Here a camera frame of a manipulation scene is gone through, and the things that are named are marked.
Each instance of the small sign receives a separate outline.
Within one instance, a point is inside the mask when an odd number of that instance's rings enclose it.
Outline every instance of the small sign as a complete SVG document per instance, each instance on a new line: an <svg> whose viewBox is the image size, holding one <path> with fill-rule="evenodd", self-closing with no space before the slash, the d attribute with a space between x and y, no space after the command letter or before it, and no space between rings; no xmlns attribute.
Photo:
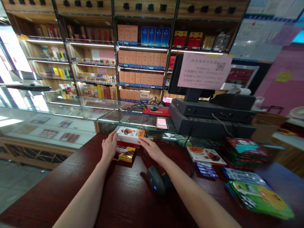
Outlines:
<svg viewBox="0 0 304 228"><path fill-rule="evenodd" d="M280 72L275 81L288 82L291 79L292 73Z"/></svg>
<svg viewBox="0 0 304 228"><path fill-rule="evenodd" d="M97 68L97 73L99 74L108 74L107 69Z"/></svg>
<svg viewBox="0 0 304 228"><path fill-rule="evenodd" d="M231 69L232 57L185 53L177 86L219 90Z"/></svg>

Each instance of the poster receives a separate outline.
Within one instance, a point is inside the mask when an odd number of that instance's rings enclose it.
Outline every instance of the poster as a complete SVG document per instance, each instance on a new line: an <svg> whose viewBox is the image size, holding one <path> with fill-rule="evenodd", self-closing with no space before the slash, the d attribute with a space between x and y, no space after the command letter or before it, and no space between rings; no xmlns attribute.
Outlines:
<svg viewBox="0 0 304 228"><path fill-rule="evenodd" d="M232 57L184 53L177 86L219 90L230 72Z"/></svg>

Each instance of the computer monitor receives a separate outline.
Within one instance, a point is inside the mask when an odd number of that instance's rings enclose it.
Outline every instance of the computer monitor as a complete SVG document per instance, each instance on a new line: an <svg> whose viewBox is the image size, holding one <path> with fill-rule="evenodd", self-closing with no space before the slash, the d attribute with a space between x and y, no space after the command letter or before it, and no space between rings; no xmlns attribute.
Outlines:
<svg viewBox="0 0 304 228"><path fill-rule="evenodd" d="M176 94L176 95L184 95L185 100L198 102L199 98L209 98L212 96L215 91L214 90L207 90L207 89L195 89L195 88L187 88L187 87L179 87L178 79L181 74L181 65L183 63L183 54L178 54L175 59L172 77L170 80L168 93Z"/></svg>

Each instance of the wooden counter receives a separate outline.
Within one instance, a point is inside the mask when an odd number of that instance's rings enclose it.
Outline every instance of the wooden counter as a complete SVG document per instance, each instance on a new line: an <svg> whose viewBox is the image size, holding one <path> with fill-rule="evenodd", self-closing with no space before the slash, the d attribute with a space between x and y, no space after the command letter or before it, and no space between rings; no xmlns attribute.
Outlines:
<svg viewBox="0 0 304 228"><path fill-rule="evenodd" d="M18 228L52 227L100 160L101 142L106 137L100 133L93 137L4 211L0 222ZM166 144L159 146L187 174L191 173L184 148ZM174 189L160 197L147 185L145 173L155 163L143 148L136 153L133 164L113 161L110 165L95 227L196 227ZM219 175L217 180L201 178L197 174L193 179L242 227L304 226L304 180L282 165L273 163L257 173L291 205L295 218L288 221L241 209L224 185L227 181L224 174L218 167L216 172Z"/></svg>

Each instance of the orange box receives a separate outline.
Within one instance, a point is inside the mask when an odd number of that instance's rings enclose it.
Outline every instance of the orange box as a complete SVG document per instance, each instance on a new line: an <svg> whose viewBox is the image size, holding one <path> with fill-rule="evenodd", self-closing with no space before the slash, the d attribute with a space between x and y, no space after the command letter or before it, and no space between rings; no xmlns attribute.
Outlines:
<svg viewBox="0 0 304 228"><path fill-rule="evenodd" d="M142 68L143 69L148 68L148 55L149 55L149 52L142 53Z"/></svg>
<svg viewBox="0 0 304 228"><path fill-rule="evenodd" d="M136 67L136 52L130 51L130 67Z"/></svg>
<svg viewBox="0 0 304 228"><path fill-rule="evenodd" d="M130 51L124 51L124 66L129 67L130 66Z"/></svg>
<svg viewBox="0 0 304 228"><path fill-rule="evenodd" d="M134 90L129 90L129 99L130 99L130 102L135 101L135 91Z"/></svg>
<svg viewBox="0 0 304 228"><path fill-rule="evenodd" d="M135 73L135 86L140 87L141 84L141 73Z"/></svg>
<svg viewBox="0 0 304 228"><path fill-rule="evenodd" d="M146 88L151 88L152 85L152 74L146 76Z"/></svg>
<svg viewBox="0 0 304 228"><path fill-rule="evenodd" d="M168 55L166 53L161 54L161 62L159 64L159 69L160 70L165 70L166 69L167 57L168 57Z"/></svg>
<svg viewBox="0 0 304 228"><path fill-rule="evenodd" d="M131 25L124 26L124 43L131 44Z"/></svg>
<svg viewBox="0 0 304 228"><path fill-rule="evenodd" d="M118 50L118 65L120 67L124 66L124 50Z"/></svg>
<svg viewBox="0 0 304 228"><path fill-rule="evenodd" d="M143 53L136 52L136 68L142 67L142 58L143 58Z"/></svg>
<svg viewBox="0 0 304 228"><path fill-rule="evenodd" d="M118 30L118 43L124 43L124 25L117 25Z"/></svg>
<svg viewBox="0 0 304 228"><path fill-rule="evenodd" d="M157 88L158 88L158 89L161 89L162 86L163 86L163 84L164 84L164 75L159 74L159 75L157 76Z"/></svg>
<svg viewBox="0 0 304 228"><path fill-rule="evenodd" d="M155 53L150 52L148 54L148 68L149 69L153 69L154 68L154 57L155 57Z"/></svg>
<svg viewBox="0 0 304 228"><path fill-rule="evenodd" d="M124 86L124 72L119 71L118 75L119 75L119 85Z"/></svg>
<svg viewBox="0 0 304 228"><path fill-rule="evenodd" d="M124 91L124 101L130 101L130 90Z"/></svg>
<svg viewBox="0 0 304 228"><path fill-rule="evenodd" d="M123 90L123 89L120 89L120 90L119 90L120 100L121 100L121 101L124 101L124 98L125 98L124 92L125 92L125 90Z"/></svg>
<svg viewBox="0 0 304 228"><path fill-rule="evenodd" d="M135 98L135 102L139 103L139 101L140 101L140 91L139 90L134 91L134 98Z"/></svg>
<svg viewBox="0 0 304 228"><path fill-rule="evenodd" d="M161 53L155 53L154 55L154 69L159 70L159 66L161 63Z"/></svg>
<svg viewBox="0 0 304 228"><path fill-rule="evenodd" d="M140 76L140 87L146 87L147 74L142 73Z"/></svg>
<svg viewBox="0 0 304 228"><path fill-rule="evenodd" d="M137 45L137 36L138 36L138 26L132 25L131 26L131 44Z"/></svg>
<svg viewBox="0 0 304 228"><path fill-rule="evenodd" d="M152 75L152 85L151 85L151 88L156 88L157 87L157 82L158 82L158 74L153 74Z"/></svg>
<svg viewBox="0 0 304 228"><path fill-rule="evenodd" d="M124 85L129 86L130 83L130 72L124 73Z"/></svg>
<svg viewBox="0 0 304 228"><path fill-rule="evenodd" d="M130 86L135 86L135 73L134 72L130 72Z"/></svg>

